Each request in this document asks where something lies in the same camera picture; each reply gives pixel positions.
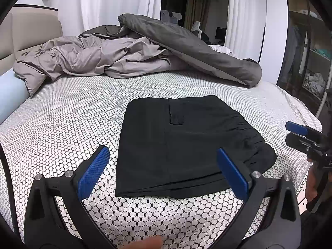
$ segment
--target beige upholstered headboard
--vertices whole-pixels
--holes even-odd
[[[13,67],[15,59],[62,36],[58,11],[48,7],[15,5],[0,25],[0,76]]]

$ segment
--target human hand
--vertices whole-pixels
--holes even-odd
[[[329,173],[329,181],[332,182],[332,172]],[[316,177],[314,174],[314,166],[309,168],[307,182],[306,182],[306,189],[304,191],[305,198],[308,202],[312,201],[317,196],[317,188],[318,184],[316,184]]]
[[[122,249],[160,249],[163,243],[164,239],[161,236],[153,236],[144,240],[131,242]]]

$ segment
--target blue textured pad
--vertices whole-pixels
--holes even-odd
[[[109,160],[110,151],[104,147],[78,182],[77,196],[80,201],[90,196]]]
[[[306,136],[308,134],[308,130],[303,125],[298,125],[294,122],[287,122],[286,123],[286,130],[291,131],[295,134],[298,134],[300,136]]]
[[[247,201],[249,195],[249,185],[233,161],[226,152],[219,148],[217,150],[217,164],[222,174],[227,179],[228,184],[238,199]]]

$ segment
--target honeycomb patterned bed sheet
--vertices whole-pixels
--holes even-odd
[[[62,175],[76,169],[99,145],[110,149],[110,161],[83,201],[105,235],[117,247],[147,236],[163,235],[163,248],[208,248],[225,230],[242,201],[228,189],[189,199],[115,197],[115,170],[122,120],[136,98],[181,98],[216,95],[265,138],[278,158],[265,177],[290,174],[295,189],[307,170],[305,155],[286,146],[285,123],[321,130],[304,104],[276,85],[261,81],[251,89],[200,72],[164,72],[131,79],[107,76],[63,77],[44,85],[0,125],[0,141],[11,170],[18,224],[24,215],[33,178]],[[0,167],[0,212],[11,225],[3,168]],[[69,231],[76,231],[61,198],[59,208]],[[255,233],[267,207],[264,199],[246,236]]]

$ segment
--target metal screw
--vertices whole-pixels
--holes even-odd
[[[34,179],[38,181],[38,180],[40,180],[42,177],[43,177],[42,174],[39,173],[39,174],[37,174],[37,175],[34,177]]]
[[[288,181],[288,182],[291,180],[291,179],[290,179],[291,177],[290,177],[290,175],[288,175],[288,174],[284,175],[283,178],[284,178],[286,181]]]
[[[67,171],[64,173],[64,175],[65,175],[66,177],[71,177],[71,176],[73,176],[73,174],[74,174],[74,172],[73,172],[72,170],[67,170]]]
[[[258,178],[261,176],[261,173],[260,173],[259,171],[253,171],[253,172],[251,173],[251,175],[252,175],[252,177],[258,179]]]

